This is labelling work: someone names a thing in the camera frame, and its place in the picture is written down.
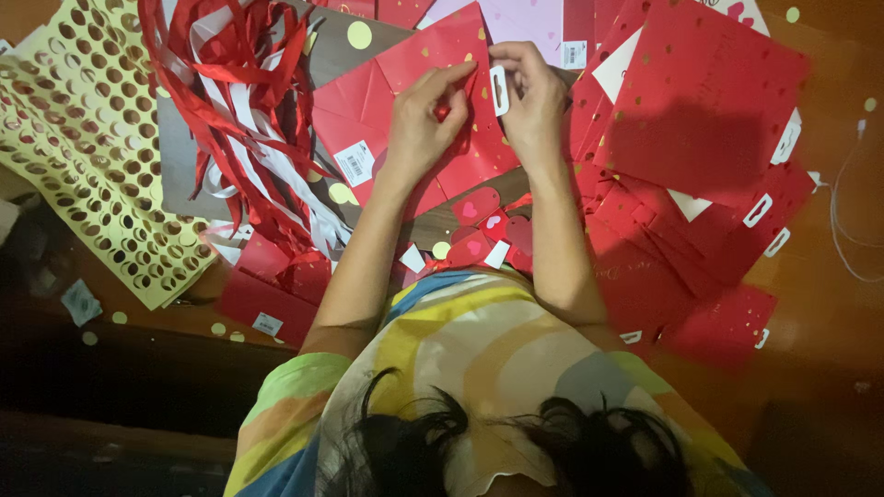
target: hand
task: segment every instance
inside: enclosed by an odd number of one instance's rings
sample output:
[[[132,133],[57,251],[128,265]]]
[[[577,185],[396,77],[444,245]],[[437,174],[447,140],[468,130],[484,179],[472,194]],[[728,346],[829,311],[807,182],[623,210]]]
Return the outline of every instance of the hand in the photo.
[[[453,84],[475,69],[475,61],[433,67],[396,97],[387,160],[378,176],[411,192],[467,122],[467,96]],[[451,108],[442,122],[434,113],[440,100]]]
[[[509,112],[503,126],[522,167],[534,180],[561,168],[561,121],[568,92],[532,42],[503,42],[488,52],[507,70]]]

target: yellow paper with circle holes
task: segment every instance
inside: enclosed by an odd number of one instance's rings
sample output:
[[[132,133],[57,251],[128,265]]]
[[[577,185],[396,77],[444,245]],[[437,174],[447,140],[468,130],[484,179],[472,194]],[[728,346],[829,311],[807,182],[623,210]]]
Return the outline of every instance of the yellow paper with circle holes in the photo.
[[[156,96],[129,0],[64,0],[0,56],[0,163],[30,180],[149,309],[214,259],[204,219],[167,214]]]

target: white cable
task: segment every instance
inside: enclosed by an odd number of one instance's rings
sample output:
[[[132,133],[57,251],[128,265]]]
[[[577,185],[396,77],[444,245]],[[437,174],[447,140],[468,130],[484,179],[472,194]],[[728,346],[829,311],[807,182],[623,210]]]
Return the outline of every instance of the white cable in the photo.
[[[872,247],[872,248],[882,248],[884,245],[880,244],[872,244],[864,241],[858,241],[855,238],[851,237],[847,234],[846,230],[844,230],[843,226],[841,226],[841,222],[838,220],[838,185],[841,182],[841,176],[844,174],[844,171],[847,169],[847,165],[850,163],[850,160],[853,158],[854,154],[856,154],[857,149],[859,149],[859,143],[863,140],[863,134],[865,133],[865,119],[860,119],[857,123],[857,143],[853,146],[853,149],[850,150],[850,153],[847,155],[847,158],[844,159],[844,163],[841,165],[841,170],[838,171],[838,175],[834,178],[834,184],[832,185],[832,192],[829,201],[829,226],[832,228],[832,242],[834,243],[835,250],[838,251],[838,256],[841,258],[841,261],[844,263],[844,267],[847,268],[847,271],[850,272],[854,276],[854,278],[863,281],[864,283],[878,283],[879,281],[884,281],[884,275],[880,275],[873,278],[867,278],[864,276],[860,276],[850,263],[847,262],[847,257],[844,256],[844,252],[841,250],[841,243],[838,241],[838,233],[844,235],[849,241],[856,243],[861,247]]]

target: woman's right hand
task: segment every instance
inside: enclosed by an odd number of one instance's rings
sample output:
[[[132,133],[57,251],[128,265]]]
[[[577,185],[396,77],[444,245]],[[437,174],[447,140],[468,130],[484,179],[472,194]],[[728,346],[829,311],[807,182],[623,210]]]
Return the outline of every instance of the woman's right hand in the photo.
[[[532,42],[503,42],[488,49],[494,65],[507,71],[509,112],[503,115],[507,140],[530,179],[557,172],[561,121],[568,92]]]

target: woman's left hand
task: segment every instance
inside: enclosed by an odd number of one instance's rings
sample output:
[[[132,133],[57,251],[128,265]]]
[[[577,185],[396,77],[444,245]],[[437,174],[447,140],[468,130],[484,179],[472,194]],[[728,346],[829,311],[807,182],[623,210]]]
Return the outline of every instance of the woman's left hand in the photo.
[[[466,94],[453,84],[475,69],[475,61],[434,67],[396,97],[387,159],[378,173],[384,182],[410,192],[451,145],[469,115]],[[440,100],[451,108],[442,122],[434,112]]]

